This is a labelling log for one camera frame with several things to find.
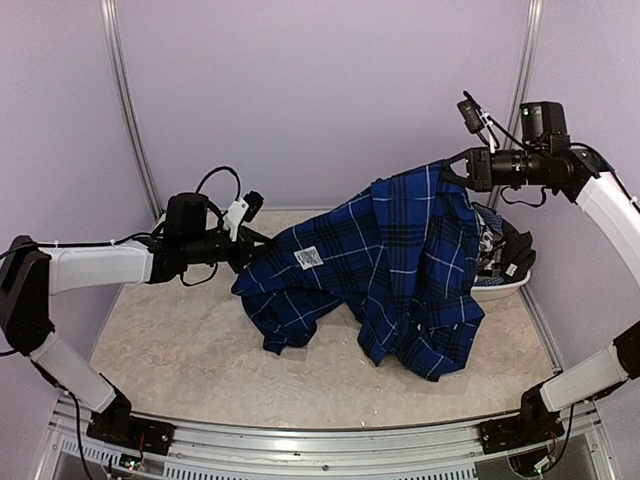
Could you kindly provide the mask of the blue plaid long sleeve shirt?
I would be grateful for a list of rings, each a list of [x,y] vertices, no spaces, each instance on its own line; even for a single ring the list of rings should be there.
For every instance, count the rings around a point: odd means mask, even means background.
[[[464,369],[484,317],[471,295],[480,222],[441,170],[377,180],[274,237],[232,288],[267,351],[306,346],[343,305],[372,363],[391,356],[433,382]]]

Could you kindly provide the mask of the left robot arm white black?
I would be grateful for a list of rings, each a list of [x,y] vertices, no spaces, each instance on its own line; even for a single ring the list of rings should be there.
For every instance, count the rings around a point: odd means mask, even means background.
[[[193,265],[217,270],[225,263],[240,273],[269,241],[248,226],[262,205],[251,191],[221,211],[206,195],[186,192],[170,198],[151,232],[77,243],[16,237],[1,255],[1,331],[11,353],[89,410],[90,437],[121,445],[143,439],[130,400],[64,339],[52,314],[84,292],[183,280]]]

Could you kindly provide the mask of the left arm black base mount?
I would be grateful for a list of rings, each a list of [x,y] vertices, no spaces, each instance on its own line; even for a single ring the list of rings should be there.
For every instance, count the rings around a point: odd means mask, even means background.
[[[167,456],[175,429],[171,423],[137,416],[108,419],[103,415],[93,415],[87,436],[142,453]]]

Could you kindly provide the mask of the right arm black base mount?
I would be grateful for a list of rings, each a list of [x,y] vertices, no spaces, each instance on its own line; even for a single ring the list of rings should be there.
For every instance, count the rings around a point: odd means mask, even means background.
[[[514,415],[481,422],[477,430],[485,455],[527,447],[565,433],[557,415],[533,421]]]

